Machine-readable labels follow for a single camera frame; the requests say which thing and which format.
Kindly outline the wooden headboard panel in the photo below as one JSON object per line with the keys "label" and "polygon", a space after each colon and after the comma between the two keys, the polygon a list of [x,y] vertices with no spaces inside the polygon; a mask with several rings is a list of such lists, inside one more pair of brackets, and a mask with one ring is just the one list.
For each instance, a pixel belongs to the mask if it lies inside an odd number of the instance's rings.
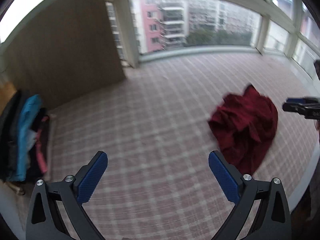
{"label": "wooden headboard panel", "polygon": [[105,0],[44,0],[1,47],[16,88],[54,109],[125,79]]}

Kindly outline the black folded garment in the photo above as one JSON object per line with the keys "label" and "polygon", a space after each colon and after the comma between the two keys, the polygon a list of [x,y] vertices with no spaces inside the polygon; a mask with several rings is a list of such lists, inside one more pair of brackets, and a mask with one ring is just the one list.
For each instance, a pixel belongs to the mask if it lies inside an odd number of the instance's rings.
{"label": "black folded garment", "polygon": [[18,120],[26,100],[28,90],[19,89],[9,100],[1,114],[1,180],[6,181],[16,171],[18,151]]}

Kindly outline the blue folded garment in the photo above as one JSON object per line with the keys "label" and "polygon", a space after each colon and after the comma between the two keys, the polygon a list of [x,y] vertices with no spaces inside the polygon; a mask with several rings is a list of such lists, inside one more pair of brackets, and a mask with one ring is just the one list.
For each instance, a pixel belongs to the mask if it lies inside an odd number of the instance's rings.
{"label": "blue folded garment", "polygon": [[39,94],[27,98],[17,123],[17,164],[16,170],[8,176],[8,181],[24,181],[28,164],[28,137],[31,125],[36,118],[42,100]]}

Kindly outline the pink folded garment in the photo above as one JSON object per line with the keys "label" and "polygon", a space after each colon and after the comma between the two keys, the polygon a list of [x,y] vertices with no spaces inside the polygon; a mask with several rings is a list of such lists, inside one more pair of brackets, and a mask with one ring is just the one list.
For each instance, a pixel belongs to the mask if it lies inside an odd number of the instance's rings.
{"label": "pink folded garment", "polygon": [[48,171],[47,146],[49,140],[49,116],[43,117],[36,136],[36,159],[42,174]]}

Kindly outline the dark red garment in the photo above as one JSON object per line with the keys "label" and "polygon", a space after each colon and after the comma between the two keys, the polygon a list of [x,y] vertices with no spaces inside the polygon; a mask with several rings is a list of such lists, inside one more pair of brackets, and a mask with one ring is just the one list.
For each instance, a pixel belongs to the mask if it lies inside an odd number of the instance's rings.
{"label": "dark red garment", "polygon": [[272,145],[278,111],[270,98],[248,85],[242,95],[227,94],[208,120],[225,160],[253,175]]}

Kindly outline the window frame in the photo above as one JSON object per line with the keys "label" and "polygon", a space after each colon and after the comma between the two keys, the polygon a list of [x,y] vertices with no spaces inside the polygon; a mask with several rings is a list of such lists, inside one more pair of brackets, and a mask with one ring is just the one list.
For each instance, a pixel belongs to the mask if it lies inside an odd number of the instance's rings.
{"label": "window frame", "polygon": [[256,49],[284,54],[317,77],[319,28],[301,0],[108,1],[133,13],[141,54]]}

